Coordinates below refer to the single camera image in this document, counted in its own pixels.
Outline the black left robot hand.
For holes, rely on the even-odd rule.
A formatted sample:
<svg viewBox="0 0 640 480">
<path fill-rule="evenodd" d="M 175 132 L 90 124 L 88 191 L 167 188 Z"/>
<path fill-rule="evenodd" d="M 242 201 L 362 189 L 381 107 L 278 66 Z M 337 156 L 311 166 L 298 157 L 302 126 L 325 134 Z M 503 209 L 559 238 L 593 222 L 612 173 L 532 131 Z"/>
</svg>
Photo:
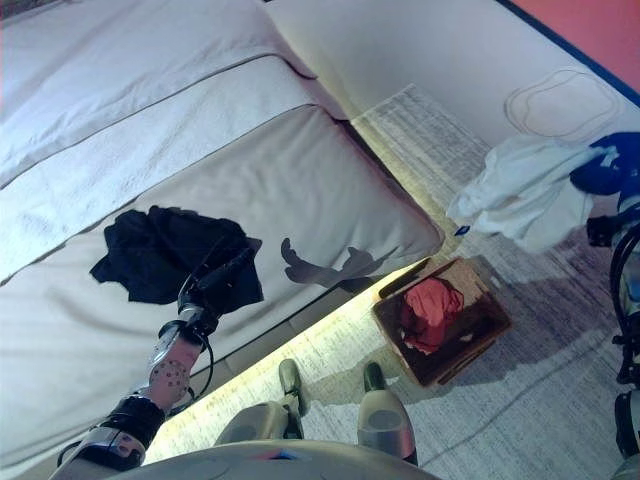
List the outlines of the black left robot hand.
<svg viewBox="0 0 640 480">
<path fill-rule="evenodd" d="M 263 300 L 254 257 L 251 247 L 233 250 L 222 262 L 210 252 L 178 294 L 179 318 L 188 329 L 208 336 L 221 316 Z"/>
</svg>

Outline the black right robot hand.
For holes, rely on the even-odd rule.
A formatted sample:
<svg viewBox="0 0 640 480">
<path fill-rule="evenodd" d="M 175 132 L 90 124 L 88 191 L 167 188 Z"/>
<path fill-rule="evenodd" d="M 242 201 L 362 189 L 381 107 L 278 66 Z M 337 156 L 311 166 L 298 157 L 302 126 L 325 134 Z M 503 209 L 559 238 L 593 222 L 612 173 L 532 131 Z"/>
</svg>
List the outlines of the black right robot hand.
<svg viewBox="0 0 640 480">
<path fill-rule="evenodd" d="M 589 145 L 596 156 L 576 168 L 570 181 L 578 190 L 608 196 L 639 192 L 639 132 L 616 132 Z"/>
</svg>

